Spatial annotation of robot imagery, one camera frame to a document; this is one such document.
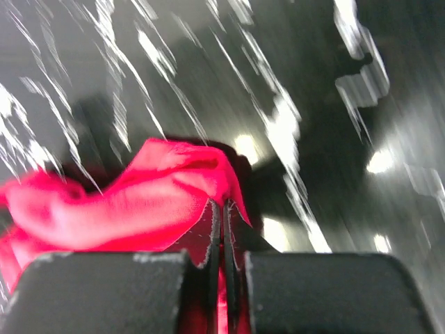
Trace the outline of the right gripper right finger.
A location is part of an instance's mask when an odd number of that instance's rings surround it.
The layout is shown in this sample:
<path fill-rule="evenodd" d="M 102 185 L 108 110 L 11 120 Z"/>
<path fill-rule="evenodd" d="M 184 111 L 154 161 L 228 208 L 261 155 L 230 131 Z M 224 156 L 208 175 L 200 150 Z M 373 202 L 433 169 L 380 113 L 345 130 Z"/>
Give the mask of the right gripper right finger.
<path fill-rule="evenodd" d="M 229 333 L 434 333 L 415 281 L 374 253 L 280 253 L 225 203 Z"/>

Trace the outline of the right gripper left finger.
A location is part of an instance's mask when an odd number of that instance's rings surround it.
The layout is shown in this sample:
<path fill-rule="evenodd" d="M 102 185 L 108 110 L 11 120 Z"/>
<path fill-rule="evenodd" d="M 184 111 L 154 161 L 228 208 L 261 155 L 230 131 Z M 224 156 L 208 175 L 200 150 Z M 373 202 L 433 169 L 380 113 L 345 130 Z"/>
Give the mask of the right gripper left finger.
<path fill-rule="evenodd" d="M 163 252 L 42 255 L 19 279 L 2 333 L 215 333 L 220 210 Z"/>

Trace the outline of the bright pink-red t-shirt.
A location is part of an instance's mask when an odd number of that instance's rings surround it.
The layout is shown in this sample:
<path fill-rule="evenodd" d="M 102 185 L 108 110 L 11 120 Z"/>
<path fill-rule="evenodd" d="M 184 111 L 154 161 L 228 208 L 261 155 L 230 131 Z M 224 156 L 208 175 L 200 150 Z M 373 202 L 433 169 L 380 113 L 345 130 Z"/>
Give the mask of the bright pink-red t-shirt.
<path fill-rule="evenodd" d="M 222 143 L 147 140 L 104 190 L 38 170 L 1 187 L 13 225 L 1 234 L 1 275 L 13 291 L 25 268 L 56 251 L 164 251 L 209 204 L 243 208 L 246 157 Z"/>

